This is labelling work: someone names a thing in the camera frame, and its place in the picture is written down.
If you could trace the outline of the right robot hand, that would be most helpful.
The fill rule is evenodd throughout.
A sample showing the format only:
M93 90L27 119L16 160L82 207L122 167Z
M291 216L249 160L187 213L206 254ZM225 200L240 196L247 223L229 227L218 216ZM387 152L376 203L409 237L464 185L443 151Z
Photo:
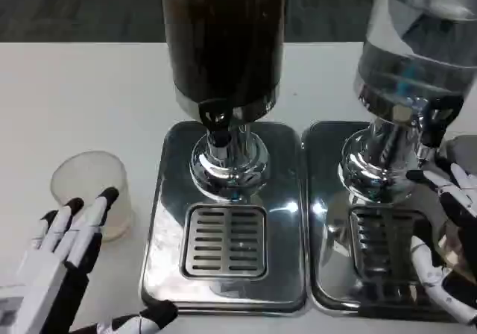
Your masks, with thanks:
M457 322L476 325L476 176L445 158L430 170L410 170L408 180L428 186L456 229L460 250L445 256L436 250L430 224L417 222L410 243L411 263L427 296Z

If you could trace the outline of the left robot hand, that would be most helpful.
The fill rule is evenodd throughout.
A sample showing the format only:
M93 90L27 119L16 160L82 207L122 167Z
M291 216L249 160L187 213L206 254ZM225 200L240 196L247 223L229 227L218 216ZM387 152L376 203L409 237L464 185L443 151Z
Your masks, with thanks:
M39 220L13 284L1 287L2 333L72 333L118 197L109 187L88 207L72 198Z

